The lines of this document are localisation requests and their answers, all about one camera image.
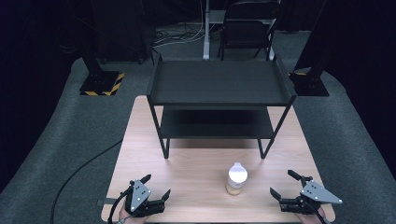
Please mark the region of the dark rolling cabinet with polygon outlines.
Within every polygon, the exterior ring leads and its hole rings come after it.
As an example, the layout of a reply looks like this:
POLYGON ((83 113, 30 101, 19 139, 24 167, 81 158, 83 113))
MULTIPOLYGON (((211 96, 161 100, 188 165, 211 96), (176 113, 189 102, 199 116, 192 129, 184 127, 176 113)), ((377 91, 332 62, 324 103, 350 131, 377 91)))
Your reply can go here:
POLYGON ((150 57, 142 0, 92 0, 96 57, 142 63, 150 57))

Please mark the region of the person's left hand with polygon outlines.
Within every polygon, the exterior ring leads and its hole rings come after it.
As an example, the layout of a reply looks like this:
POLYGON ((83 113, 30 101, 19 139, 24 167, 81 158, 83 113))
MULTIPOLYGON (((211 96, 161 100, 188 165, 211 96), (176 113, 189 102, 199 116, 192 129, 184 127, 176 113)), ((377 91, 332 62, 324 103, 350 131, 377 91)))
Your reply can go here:
POLYGON ((145 224, 148 219, 148 217, 132 217, 123 206, 119 211, 118 224, 145 224))

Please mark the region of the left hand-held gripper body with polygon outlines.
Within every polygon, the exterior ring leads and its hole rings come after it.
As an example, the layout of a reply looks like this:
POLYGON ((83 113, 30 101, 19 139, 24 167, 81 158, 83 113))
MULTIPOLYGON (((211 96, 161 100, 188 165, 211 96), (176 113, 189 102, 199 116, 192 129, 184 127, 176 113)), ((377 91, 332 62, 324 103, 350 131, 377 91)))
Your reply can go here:
POLYGON ((127 189, 125 211, 132 217, 149 217, 164 211, 165 199, 150 201, 151 190, 146 186, 147 180, 135 180, 127 189))

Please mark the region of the clear jar with white lid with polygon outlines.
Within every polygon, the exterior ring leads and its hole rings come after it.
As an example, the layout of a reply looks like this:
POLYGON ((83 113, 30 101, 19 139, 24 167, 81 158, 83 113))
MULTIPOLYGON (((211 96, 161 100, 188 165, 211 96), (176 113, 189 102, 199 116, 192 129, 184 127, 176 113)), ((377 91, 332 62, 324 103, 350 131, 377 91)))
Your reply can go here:
POLYGON ((248 170, 241 162, 235 162, 228 171, 225 188, 231 195, 238 195, 248 180, 248 170))

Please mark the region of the black stand with striped base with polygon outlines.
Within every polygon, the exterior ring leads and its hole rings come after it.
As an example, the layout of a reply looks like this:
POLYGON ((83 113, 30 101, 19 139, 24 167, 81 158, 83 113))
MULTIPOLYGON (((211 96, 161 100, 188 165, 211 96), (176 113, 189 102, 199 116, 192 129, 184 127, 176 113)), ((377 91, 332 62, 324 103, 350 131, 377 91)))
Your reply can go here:
POLYGON ((329 41, 324 35, 327 2, 328 0, 324 0, 311 34, 290 73, 290 80, 299 96, 329 95, 320 79, 329 56, 329 41))
POLYGON ((119 71, 104 71, 92 51, 92 43, 88 38, 85 26, 91 24, 85 19, 83 12, 75 15, 76 43, 78 51, 89 74, 79 89, 85 95, 110 95, 119 83, 122 73, 119 71))

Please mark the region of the black two-tier metal shelf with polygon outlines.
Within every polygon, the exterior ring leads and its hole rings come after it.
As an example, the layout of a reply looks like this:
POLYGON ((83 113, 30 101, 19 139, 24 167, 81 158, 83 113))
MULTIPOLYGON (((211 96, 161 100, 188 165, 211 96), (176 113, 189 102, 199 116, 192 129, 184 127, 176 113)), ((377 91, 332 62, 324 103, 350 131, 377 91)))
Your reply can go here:
POLYGON ((168 158, 173 139, 267 139, 273 144, 296 92, 279 59, 165 61, 157 55, 147 98, 168 158))

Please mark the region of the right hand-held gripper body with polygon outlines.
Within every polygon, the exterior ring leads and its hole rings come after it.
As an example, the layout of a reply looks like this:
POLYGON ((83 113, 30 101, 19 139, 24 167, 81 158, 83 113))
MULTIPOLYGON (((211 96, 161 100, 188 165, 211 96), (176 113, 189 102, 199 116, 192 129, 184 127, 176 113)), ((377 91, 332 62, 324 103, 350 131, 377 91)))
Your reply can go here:
POLYGON ((318 215, 318 209, 327 203, 341 204, 343 201, 322 187, 312 176, 294 175, 300 181, 302 189, 300 195, 294 199, 285 199, 278 195, 278 202, 282 212, 291 212, 303 215, 318 215))

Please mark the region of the person's right hand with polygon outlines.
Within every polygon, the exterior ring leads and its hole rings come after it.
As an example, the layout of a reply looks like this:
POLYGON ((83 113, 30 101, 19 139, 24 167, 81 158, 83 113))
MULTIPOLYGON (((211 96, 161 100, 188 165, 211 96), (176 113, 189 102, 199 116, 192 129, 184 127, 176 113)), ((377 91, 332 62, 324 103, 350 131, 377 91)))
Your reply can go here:
POLYGON ((295 213, 295 216, 301 221, 302 224, 322 224, 317 215, 304 215, 295 213))

